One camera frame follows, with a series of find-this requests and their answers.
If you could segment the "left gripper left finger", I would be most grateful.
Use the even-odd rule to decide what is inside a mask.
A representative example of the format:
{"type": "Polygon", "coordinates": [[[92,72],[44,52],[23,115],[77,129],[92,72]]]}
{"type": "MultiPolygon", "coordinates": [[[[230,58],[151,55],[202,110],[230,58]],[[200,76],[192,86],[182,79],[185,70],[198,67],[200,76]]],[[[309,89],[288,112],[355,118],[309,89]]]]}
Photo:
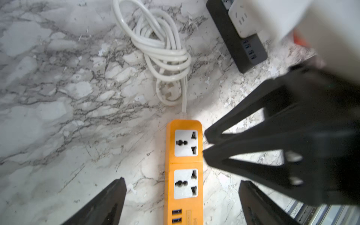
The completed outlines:
{"type": "Polygon", "coordinates": [[[63,224],[118,225],[126,193],[125,179],[116,179],[63,224]]]}

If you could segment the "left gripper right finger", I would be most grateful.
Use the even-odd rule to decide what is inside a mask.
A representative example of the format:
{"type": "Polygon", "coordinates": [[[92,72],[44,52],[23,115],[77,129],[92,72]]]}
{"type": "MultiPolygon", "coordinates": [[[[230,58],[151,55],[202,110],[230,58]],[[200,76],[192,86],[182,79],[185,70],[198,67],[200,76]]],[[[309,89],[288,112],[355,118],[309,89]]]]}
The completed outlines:
{"type": "Polygon", "coordinates": [[[241,181],[239,197],[248,225],[299,224],[251,181],[241,181]]]}

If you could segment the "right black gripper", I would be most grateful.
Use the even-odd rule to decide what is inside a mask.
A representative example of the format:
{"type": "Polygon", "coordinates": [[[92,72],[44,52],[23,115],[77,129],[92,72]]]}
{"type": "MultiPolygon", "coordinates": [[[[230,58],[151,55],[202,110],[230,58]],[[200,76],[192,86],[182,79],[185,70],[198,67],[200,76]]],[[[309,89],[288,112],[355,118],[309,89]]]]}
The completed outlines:
{"type": "Polygon", "coordinates": [[[215,144],[203,152],[211,167],[310,205],[360,203],[360,86],[338,74],[308,62],[293,65],[285,75],[262,82],[205,136],[215,144]],[[284,142],[276,135],[223,133],[260,109],[265,119],[286,109],[284,142]],[[286,165],[232,158],[274,150],[284,151],[286,165]]]}

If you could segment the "orange power strip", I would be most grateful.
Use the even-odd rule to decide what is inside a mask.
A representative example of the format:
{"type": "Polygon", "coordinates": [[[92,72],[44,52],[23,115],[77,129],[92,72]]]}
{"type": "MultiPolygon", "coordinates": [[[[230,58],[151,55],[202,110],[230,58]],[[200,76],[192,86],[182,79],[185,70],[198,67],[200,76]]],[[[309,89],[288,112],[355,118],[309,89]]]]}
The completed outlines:
{"type": "Polygon", "coordinates": [[[203,224],[203,128],[196,120],[166,126],[165,225],[203,224]]]}

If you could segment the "red cube socket adapter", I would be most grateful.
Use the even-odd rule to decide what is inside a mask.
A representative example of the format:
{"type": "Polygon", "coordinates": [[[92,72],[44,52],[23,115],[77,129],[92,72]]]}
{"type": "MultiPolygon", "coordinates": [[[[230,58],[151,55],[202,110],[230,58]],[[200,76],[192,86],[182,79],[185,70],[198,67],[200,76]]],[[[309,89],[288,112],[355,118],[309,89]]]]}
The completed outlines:
{"type": "Polygon", "coordinates": [[[297,32],[297,30],[293,30],[293,42],[299,46],[310,48],[310,45],[306,42],[306,40],[297,32]]]}

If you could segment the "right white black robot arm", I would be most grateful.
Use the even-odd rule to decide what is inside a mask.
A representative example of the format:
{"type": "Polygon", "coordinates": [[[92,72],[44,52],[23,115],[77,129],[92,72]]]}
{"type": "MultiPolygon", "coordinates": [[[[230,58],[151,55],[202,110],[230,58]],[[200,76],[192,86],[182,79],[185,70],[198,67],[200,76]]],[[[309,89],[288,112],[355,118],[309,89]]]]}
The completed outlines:
{"type": "Polygon", "coordinates": [[[206,163],[309,205],[360,203],[359,1],[246,1],[276,39],[324,61],[262,82],[205,131],[206,163]]]}

